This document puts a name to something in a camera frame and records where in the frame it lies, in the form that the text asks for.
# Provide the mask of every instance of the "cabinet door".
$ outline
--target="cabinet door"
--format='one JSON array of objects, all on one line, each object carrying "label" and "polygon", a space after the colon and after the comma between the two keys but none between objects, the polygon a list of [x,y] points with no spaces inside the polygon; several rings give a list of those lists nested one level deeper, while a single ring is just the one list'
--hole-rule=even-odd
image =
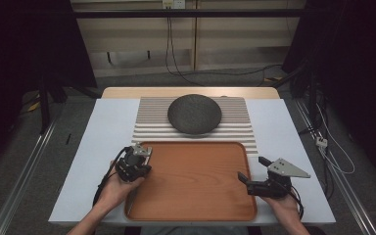
[{"label": "cabinet door", "polygon": [[[198,0],[197,6],[200,9],[300,9],[304,4],[304,0]],[[253,52],[252,60],[241,62],[246,67],[251,65],[263,67],[266,64],[281,63],[292,42],[298,22],[299,18],[198,19],[196,68],[200,70],[204,63],[212,62],[215,63],[214,67],[208,69],[227,67],[224,58],[213,58],[215,51],[218,50],[225,50],[231,55],[230,57],[236,55],[236,52],[233,54],[234,50],[227,49]]]}]

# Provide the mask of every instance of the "white table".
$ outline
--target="white table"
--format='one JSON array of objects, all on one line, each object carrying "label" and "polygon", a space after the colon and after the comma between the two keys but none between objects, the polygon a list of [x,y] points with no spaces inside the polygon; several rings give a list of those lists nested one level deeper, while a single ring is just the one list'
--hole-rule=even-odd
[{"label": "white table", "polygon": [[[123,147],[130,145],[139,101],[138,98],[120,98],[100,99],[96,102],[64,187],[49,218],[50,222],[72,225],[79,222],[90,211],[97,185],[109,168],[110,160]],[[292,183],[298,189],[305,206],[303,223],[335,222],[284,101],[276,97],[274,99],[246,98],[246,104],[259,154],[272,161],[283,158],[311,175],[309,179],[292,178]],[[249,158],[249,166],[253,180],[266,179],[267,169],[259,163],[258,158]],[[122,226],[261,226],[278,223],[269,205],[259,197],[256,197],[256,200],[258,215],[252,221],[131,221],[124,216],[123,205],[120,205],[106,216],[103,222]]]}]

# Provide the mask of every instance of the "dark round plate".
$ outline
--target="dark round plate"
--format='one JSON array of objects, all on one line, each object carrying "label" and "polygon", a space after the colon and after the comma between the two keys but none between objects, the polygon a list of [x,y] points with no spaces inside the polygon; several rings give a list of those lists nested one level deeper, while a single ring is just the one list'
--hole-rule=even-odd
[{"label": "dark round plate", "polygon": [[167,110],[170,124],[186,134],[205,134],[221,122],[221,108],[213,99],[197,94],[177,98]]}]

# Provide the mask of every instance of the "white cable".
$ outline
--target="white cable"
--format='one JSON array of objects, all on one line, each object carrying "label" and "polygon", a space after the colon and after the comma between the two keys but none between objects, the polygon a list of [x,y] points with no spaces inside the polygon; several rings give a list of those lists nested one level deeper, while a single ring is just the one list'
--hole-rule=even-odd
[{"label": "white cable", "polygon": [[353,160],[350,158],[350,156],[347,154],[347,152],[341,147],[341,145],[335,140],[334,136],[332,136],[331,132],[329,131],[328,125],[326,124],[325,118],[323,117],[322,111],[319,108],[319,105],[316,104],[317,109],[319,110],[320,117],[322,118],[323,124],[325,125],[326,131],[328,132],[331,139],[337,144],[337,146],[343,151],[343,153],[347,156],[348,160],[350,161],[352,165],[352,171],[343,171],[338,165],[335,165],[332,163],[332,161],[326,156],[325,149],[322,147],[319,147],[319,151],[321,152],[321,155],[323,158],[325,158],[335,169],[337,169],[340,173],[344,174],[351,174],[355,172],[355,165],[353,164]]}]

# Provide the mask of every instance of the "human hand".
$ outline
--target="human hand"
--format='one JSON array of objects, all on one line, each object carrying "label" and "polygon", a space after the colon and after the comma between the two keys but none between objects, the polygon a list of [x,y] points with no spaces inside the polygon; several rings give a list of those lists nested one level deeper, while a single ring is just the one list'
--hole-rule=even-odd
[{"label": "human hand", "polygon": [[145,178],[139,177],[130,183],[123,182],[114,167],[109,175],[110,177],[95,205],[107,210],[108,212],[120,205],[126,199],[130,191],[137,188],[145,180]]},{"label": "human hand", "polygon": [[271,206],[280,224],[290,234],[309,234],[301,223],[298,204],[292,196],[288,194],[281,199],[261,198]]}]

